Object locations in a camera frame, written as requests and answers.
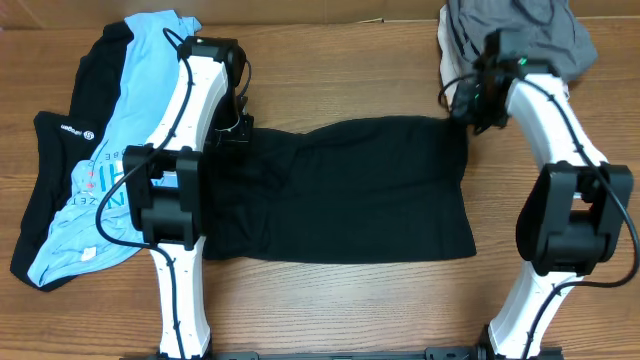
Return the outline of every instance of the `white printed logo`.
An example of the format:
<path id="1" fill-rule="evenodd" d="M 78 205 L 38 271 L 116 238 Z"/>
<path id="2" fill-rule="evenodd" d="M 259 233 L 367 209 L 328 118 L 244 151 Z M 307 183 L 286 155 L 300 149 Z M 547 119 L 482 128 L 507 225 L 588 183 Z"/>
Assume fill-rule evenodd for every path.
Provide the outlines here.
<path id="1" fill-rule="evenodd" d="M 62 130 L 68 131 L 70 133 L 72 133 L 73 135 L 83 135 L 85 139 L 87 140 L 93 140 L 93 138 L 95 137 L 95 135 L 93 134 L 93 132 L 91 131 L 85 131 L 84 133 L 82 131 L 76 130 L 73 127 L 69 126 L 69 125 L 60 125 L 60 128 Z"/>

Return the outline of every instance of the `black garment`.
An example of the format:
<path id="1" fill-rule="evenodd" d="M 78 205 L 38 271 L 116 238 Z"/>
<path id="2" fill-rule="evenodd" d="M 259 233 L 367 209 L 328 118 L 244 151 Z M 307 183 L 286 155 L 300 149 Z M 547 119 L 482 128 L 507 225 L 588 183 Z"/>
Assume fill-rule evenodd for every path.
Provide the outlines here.
<path id="1" fill-rule="evenodd" d="M 351 264 L 476 253 L 460 191 L 466 130 L 449 121 L 256 129 L 247 155 L 208 162 L 206 259 Z"/>
<path id="2" fill-rule="evenodd" d="M 11 272 L 38 290 L 51 291 L 74 278 L 63 278 L 39 288 L 29 279 L 27 271 L 47 239 L 55 213 L 71 196 L 71 171 L 78 161 L 90 159 L 102 141 L 120 97 L 120 78 L 131 40 L 133 33 L 124 22 L 107 25 L 103 36 L 80 61 L 70 115 L 40 112 L 34 119 L 38 178 L 22 218 Z"/>

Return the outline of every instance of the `gray cloth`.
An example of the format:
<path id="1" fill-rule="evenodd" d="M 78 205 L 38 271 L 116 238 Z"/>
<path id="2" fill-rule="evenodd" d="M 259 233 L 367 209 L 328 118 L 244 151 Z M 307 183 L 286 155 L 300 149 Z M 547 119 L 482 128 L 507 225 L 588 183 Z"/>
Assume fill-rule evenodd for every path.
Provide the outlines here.
<path id="1" fill-rule="evenodd" d="M 485 36 L 497 29 L 526 33 L 529 57 L 551 61 L 565 82 L 578 78 L 598 58 L 568 0 L 448 0 L 447 5 L 447 25 L 463 73 L 472 71 Z"/>

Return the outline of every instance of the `blue towel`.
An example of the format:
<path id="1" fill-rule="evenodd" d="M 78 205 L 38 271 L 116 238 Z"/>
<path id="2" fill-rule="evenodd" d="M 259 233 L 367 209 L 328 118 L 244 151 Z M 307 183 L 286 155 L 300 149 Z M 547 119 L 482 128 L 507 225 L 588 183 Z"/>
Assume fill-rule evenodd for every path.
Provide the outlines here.
<path id="1" fill-rule="evenodd" d="M 95 226 L 97 207 L 104 194 L 124 175 L 124 149 L 147 141 L 162 120 L 178 81 L 177 54 L 162 29 L 167 27 L 185 38 L 201 26 L 195 18 L 179 18 L 173 10 L 136 14 L 125 22 L 133 33 L 133 41 L 127 46 L 120 98 L 91 160 L 80 161 L 74 168 L 71 198 L 56 213 L 47 240 L 29 268 L 29 278 L 38 286 L 66 276 L 104 270 L 139 250 L 113 245 L 100 236 Z M 109 200 L 102 214 L 102 226 L 117 239 L 142 242 L 142 233 L 131 224 L 125 187 Z"/>

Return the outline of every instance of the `wooden tabletop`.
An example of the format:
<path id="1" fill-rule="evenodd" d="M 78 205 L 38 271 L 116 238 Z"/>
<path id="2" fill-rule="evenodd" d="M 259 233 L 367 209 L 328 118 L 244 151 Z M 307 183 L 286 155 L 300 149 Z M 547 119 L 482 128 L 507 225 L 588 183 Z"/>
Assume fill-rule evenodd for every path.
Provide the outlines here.
<path id="1" fill-rule="evenodd" d="M 571 104 L 593 143 L 640 174 L 640 19 L 589 19 L 600 53 Z M 254 68 L 250 112 L 259 127 L 309 131 L 392 114 L 443 117 L 437 23 L 224 26 L 201 35 L 240 41 Z M 45 294 L 8 271 L 37 176 L 33 118 L 67 114 L 81 56 L 101 30 L 0 33 L 0 359 L 103 360 L 153 353 L 158 286 L 146 251 Z M 478 255 L 367 266 L 239 258 L 205 263 L 205 306 L 216 351 L 260 353 L 422 350 L 473 344 L 520 269 L 514 227 L 537 178 L 515 122 L 471 140 L 463 181 Z M 640 216 L 634 194 L 630 210 Z M 593 279 L 630 267 L 623 231 Z M 640 359 L 640 279 L 615 290 L 576 289 L 544 344 L 568 359 Z"/>

